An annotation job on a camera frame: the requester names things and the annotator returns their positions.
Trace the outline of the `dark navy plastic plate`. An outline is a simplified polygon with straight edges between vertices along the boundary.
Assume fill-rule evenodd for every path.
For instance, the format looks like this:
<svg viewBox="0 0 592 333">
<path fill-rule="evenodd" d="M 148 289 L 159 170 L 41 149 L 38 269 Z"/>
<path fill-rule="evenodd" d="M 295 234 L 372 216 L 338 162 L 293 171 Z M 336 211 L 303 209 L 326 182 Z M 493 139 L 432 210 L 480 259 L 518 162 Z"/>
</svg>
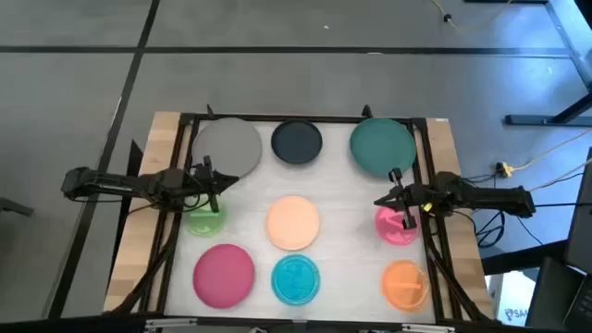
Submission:
<svg viewBox="0 0 592 333">
<path fill-rule="evenodd" d="M 290 119 L 281 122 L 271 136 L 271 147 L 281 161 L 303 165 L 315 160 L 323 148 L 318 127 L 308 120 Z"/>
</svg>

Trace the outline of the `black monitor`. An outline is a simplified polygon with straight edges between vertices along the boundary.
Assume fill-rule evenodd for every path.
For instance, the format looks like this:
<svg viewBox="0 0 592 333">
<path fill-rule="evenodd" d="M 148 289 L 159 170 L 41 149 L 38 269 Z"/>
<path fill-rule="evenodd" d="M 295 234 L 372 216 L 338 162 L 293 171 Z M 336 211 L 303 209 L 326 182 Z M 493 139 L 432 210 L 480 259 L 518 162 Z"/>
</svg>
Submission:
<svg viewBox="0 0 592 333">
<path fill-rule="evenodd" d="M 565 252 L 565 261 L 592 274 L 592 147 L 585 166 Z"/>
</svg>

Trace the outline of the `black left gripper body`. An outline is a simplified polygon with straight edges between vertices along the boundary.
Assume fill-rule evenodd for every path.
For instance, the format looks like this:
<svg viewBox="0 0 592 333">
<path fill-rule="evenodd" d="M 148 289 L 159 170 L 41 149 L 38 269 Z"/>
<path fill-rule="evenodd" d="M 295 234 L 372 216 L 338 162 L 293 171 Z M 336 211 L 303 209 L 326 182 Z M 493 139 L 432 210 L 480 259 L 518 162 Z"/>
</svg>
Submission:
<svg viewBox="0 0 592 333">
<path fill-rule="evenodd" d="M 191 179 L 197 183 L 200 192 L 197 194 L 195 203 L 187 205 L 189 212 L 208 206 L 212 213 L 218 213 L 219 204 L 214 187 L 214 170 L 211 157 L 205 155 L 203 162 L 193 166 L 192 169 L 194 172 L 191 174 Z"/>
</svg>

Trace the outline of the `clear pink plastic plate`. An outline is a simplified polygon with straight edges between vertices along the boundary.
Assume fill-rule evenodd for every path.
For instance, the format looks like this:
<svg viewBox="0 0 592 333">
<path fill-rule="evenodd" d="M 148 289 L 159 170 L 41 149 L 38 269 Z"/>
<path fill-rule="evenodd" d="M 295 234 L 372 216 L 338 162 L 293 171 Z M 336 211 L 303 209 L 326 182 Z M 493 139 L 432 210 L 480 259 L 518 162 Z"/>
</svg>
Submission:
<svg viewBox="0 0 592 333">
<path fill-rule="evenodd" d="M 412 244 L 420 234 L 420 228 L 405 229 L 405 214 L 387 207 L 379 207 L 375 214 L 375 228 L 378 236 L 386 243 L 394 246 Z"/>
</svg>

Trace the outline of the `peach plastic plate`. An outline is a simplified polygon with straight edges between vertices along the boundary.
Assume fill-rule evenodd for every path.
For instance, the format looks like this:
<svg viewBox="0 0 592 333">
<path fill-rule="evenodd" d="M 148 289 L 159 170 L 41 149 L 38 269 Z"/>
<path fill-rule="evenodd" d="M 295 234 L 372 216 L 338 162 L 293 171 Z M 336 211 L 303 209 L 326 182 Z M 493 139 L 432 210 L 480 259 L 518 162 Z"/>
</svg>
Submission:
<svg viewBox="0 0 592 333">
<path fill-rule="evenodd" d="M 320 231 L 316 206 L 300 196 L 283 197 L 269 208 L 265 229 L 279 249 L 299 251 L 311 245 Z"/>
</svg>

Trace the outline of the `dark furniture foot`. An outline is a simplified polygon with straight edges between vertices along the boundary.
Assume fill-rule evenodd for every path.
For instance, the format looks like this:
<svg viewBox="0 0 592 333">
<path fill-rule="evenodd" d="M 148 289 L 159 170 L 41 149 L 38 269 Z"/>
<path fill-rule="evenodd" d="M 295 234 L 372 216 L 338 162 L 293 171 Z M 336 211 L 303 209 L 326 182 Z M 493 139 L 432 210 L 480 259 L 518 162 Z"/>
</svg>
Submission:
<svg viewBox="0 0 592 333">
<path fill-rule="evenodd" d="M 12 212 L 21 216 L 30 217 L 32 216 L 34 210 L 21 203 L 0 197 L 0 212 Z"/>
</svg>

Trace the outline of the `black desk leg frame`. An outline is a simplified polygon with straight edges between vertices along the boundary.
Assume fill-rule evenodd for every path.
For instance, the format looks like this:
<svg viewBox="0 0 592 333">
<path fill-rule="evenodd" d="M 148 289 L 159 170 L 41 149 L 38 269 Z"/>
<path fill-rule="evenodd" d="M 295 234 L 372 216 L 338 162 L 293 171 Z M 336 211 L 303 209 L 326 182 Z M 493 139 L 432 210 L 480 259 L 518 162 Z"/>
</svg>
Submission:
<svg viewBox="0 0 592 333">
<path fill-rule="evenodd" d="M 503 121 L 508 126 L 540 126 L 540 127 L 573 127 L 592 129 L 592 116 L 584 117 L 586 111 L 592 110 L 592 69 L 586 68 L 584 57 L 576 50 L 568 31 L 561 23 L 561 19 L 553 7 L 551 0 L 464 0 L 468 3 L 477 4 L 500 4 L 497 11 L 485 21 L 474 26 L 457 27 L 448 18 L 447 22 L 454 27 L 457 32 L 468 33 L 477 32 L 490 25 L 507 7 L 510 5 L 537 5 L 543 6 L 549 15 L 549 18 L 559 34 L 564 49 L 567 51 L 569 59 L 575 66 L 579 78 L 586 86 L 586 94 L 575 103 L 565 108 L 563 111 L 552 116 L 536 115 L 507 115 Z"/>
</svg>

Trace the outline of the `large teal plastic plate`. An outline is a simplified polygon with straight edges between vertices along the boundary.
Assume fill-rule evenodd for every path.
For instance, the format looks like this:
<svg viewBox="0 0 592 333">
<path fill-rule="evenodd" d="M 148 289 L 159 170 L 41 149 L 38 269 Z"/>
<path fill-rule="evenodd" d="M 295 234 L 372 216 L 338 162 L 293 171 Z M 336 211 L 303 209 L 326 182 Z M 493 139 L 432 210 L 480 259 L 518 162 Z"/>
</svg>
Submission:
<svg viewBox="0 0 592 333">
<path fill-rule="evenodd" d="M 351 132 L 350 151 L 356 164 L 368 175 L 386 179 L 393 168 L 408 171 L 415 160 L 414 138 L 400 122 L 368 118 Z"/>
</svg>

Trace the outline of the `white printed box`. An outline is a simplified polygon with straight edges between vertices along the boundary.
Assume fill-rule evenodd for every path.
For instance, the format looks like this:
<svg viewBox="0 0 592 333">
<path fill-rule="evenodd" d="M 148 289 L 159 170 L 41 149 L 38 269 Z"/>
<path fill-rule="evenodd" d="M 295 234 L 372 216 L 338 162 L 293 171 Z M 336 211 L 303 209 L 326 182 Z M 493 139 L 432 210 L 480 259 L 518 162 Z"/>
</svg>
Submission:
<svg viewBox="0 0 592 333">
<path fill-rule="evenodd" d="M 504 325 L 524 327 L 536 282 L 521 271 L 486 276 L 495 317 Z"/>
</svg>

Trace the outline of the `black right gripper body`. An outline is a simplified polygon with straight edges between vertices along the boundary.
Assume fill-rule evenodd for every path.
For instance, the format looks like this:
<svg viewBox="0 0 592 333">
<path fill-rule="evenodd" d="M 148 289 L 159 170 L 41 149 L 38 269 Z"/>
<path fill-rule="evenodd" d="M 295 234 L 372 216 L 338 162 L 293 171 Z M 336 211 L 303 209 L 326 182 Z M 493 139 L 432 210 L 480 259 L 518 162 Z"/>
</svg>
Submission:
<svg viewBox="0 0 592 333">
<path fill-rule="evenodd" d="M 394 187 L 401 188 L 401 195 L 398 199 L 401 202 L 401 209 L 393 210 L 403 212 L 405 214 L 405 221 L 403 222 L 403 226 L 405 229 L 416 228 L 417 223 L 415 218 L 411 214 L 410 208 L 412 206 L 421 206 L 422 204 L 426 203 L 426 196 L 423 193 L 423 186 L 416 184 L 403 186 L 401 183 L 402 173 L 398 167 L 393 168 L 388 173 L 388 176 L 389 179 L 395 184 Z"/>
</svg>

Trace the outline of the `clear cyan plastic plate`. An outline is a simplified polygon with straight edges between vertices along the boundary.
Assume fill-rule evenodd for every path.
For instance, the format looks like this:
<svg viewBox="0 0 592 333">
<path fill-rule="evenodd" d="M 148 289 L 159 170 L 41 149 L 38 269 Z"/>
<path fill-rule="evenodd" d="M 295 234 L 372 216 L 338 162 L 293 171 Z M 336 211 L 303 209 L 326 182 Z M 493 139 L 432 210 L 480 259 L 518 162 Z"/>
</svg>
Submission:
<svg viewBox="0 0 592 333">
<path fill-rule="evenodd" d="M 271 274 L 271 288 L 275 296 L 290 306 L 311 302 L 320 290 L 320 272 L 315 262 L 302 254 L 281 258 Z"/>
</svg>

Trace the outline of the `clear green plastic plate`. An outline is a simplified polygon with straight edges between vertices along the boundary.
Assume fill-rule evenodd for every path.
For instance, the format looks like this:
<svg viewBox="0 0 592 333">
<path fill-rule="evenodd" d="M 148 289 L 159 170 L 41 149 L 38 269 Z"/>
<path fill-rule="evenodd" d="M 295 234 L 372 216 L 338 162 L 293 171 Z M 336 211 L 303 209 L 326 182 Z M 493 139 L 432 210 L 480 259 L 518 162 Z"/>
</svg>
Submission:
<svg viewBox="0 0 592 333">
<path fill-rule="evenodd" d="M 224 206 L 219 203 L 218 211 L 214 212 L 207 196 L 186 198 L 184 208 L 183 225 L 196 236 L 214 236 L 222 230 L 227 219 Z"/>
</svg>

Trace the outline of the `large magenta plastic plate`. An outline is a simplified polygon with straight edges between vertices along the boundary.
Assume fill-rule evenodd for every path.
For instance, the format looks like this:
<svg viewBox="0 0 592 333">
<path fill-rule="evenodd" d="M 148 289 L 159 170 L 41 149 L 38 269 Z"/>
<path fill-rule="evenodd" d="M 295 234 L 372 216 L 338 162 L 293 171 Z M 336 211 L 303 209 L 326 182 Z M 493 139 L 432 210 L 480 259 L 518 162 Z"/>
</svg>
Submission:
<svg viewBox="0 0 592 333">
<path fill-rule="evenodd" d="M 192 284 L 197 297 L 207 306 L 228 309 L 249 296 L 254 278 L 253 259 L 245 250 L 233 244 L 219 244 L 199 258 Z"/>
</svg>

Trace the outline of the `large grey plastic plate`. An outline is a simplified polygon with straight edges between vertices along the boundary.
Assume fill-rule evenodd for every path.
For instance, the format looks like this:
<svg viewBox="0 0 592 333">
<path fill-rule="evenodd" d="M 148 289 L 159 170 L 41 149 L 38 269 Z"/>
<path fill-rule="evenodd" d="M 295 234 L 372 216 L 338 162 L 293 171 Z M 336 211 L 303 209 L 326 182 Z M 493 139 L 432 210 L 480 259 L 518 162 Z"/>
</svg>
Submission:
<svg viewBox="0 0 592 333">
<path fill-rule="evenodd" d="M 229 117 L 207 122 L 192 145 L 192 162 L 202 163 L 210 157 L 213 170 L 239 178 L 259 164 L 263 153 L 262 139 L 247 121 Z"/>
</svg>

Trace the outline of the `black furniture base bar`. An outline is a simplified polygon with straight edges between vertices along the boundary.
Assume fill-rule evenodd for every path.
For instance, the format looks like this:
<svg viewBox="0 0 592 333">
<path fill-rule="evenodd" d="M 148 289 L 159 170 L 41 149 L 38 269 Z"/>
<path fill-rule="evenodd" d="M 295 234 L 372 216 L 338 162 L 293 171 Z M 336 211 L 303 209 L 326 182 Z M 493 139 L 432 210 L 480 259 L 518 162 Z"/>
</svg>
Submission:
<svg viewBox="0 0 592 333">
<path fill-rule="evenodd" d="M 546 258 L 561 261 L 567 244 L 567 240 L 561 240 L 517 252 L 497 254 L 482 259 L 481 264 L 486 276 L 541 267 Z"/>
</svg>

